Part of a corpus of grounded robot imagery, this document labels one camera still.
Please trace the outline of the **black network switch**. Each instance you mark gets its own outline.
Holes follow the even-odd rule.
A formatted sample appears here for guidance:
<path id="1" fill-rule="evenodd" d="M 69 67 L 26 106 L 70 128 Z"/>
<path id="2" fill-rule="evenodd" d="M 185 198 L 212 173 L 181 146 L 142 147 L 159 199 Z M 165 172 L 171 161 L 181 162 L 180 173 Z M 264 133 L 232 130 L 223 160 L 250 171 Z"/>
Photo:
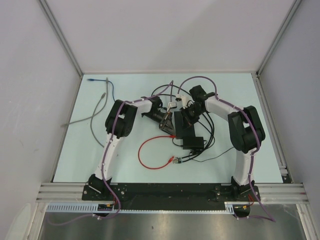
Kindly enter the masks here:
<path id="1" fill-rule="evenodd" d="M 180 111 L 174 112 L 174 127 L 175 127 L 175 136 L 178 140 L 181 140 L 186 137 L 195 137 L 195 128 L 193 125 L 188 125 L 185 118 L 182 116 Z"/>

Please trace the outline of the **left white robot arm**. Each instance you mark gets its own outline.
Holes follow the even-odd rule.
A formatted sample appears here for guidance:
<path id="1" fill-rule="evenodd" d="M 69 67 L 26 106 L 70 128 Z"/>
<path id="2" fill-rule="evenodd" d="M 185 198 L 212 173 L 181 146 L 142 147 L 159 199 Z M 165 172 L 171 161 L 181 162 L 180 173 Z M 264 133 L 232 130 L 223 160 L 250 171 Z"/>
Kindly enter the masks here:
<path id="1" fill-rule="evenodd" d="M 83 188 L 82 200 L 106 200 L 111 194 L 110 182 L 113 178 L 116 157 L 121 143 L 131 133 L 137 116 L 146 116 L 158 123 L 159 129 L 175 135 L 170 110 L 162 112 L 161 99 L 158 96 L 142 97 L 134 101 L 116 100 L 105 121 L 106 141 L 103 155 L 95 172 L 89 177 Z"/>

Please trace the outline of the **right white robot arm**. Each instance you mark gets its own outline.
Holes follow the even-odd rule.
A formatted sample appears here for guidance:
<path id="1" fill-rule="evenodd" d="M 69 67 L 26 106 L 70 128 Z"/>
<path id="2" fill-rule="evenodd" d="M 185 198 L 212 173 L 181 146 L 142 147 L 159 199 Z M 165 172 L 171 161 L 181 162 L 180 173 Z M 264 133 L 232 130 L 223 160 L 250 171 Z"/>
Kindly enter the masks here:
<path id="1" fill-rule="evenodd" d="M 228 122 L 230 141 L 236 149 L 235 171 L 231 177 L 230 194 L 242 201 L 249 191 L 255 194 L 254 161 L 260 150 L 266 134 L 257 109 L 236 106 L 222 98 L 215 92 L 206 93 L 197 85 L 190 91 L 190 97 L 177 94 L 176 99 L 182 102 L 181 114 L 186 125 L 192 126 L 203 113 L 213 113 Z"/>

